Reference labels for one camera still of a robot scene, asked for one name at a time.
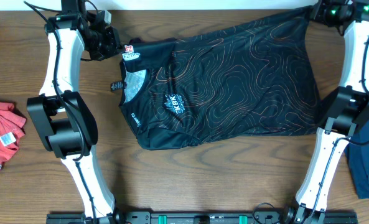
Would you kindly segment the black patterned shirt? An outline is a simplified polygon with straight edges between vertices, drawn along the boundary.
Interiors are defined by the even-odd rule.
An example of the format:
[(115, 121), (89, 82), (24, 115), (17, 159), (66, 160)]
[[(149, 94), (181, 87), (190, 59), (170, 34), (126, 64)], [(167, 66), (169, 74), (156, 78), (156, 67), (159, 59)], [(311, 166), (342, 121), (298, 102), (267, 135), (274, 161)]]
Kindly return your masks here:
[(125, 46), (119, 108), (143, 149), (315, 133), (309, 7), (184, 39)]

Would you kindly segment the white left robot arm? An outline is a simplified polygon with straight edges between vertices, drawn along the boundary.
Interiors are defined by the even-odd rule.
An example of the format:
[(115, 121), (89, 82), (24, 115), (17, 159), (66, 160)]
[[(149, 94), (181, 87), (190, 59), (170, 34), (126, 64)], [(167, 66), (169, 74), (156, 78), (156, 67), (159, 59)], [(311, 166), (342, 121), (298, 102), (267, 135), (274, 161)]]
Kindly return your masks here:
[(79, 93), (80, 63), (101, 61), (122, 46), (107, 11), (87, 11), (84, 1), (62, 1), (53, 17), (45, 18), (49, 62), (38, 96), (27, 110), (45, 149), (68, 169), (83, 200), (83, 213), (47, 215), (47, 223), (124, 223), (96, 156), (98, 128)]

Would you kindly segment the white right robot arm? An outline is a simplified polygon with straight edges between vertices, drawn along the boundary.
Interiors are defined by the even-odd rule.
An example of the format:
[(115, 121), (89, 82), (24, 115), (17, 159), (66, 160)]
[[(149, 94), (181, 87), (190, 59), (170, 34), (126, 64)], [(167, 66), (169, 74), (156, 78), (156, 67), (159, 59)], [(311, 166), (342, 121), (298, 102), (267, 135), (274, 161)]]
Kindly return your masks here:
[(346, 147), (369, 144), (369, 1), (318, 1), (309, 19), (340, 31), (345, 58), (338, 87), (315, 114), (317, 137), (306, 177), (279, 221), (357, 223), (355, 212), (327, 211), (327, 197)]

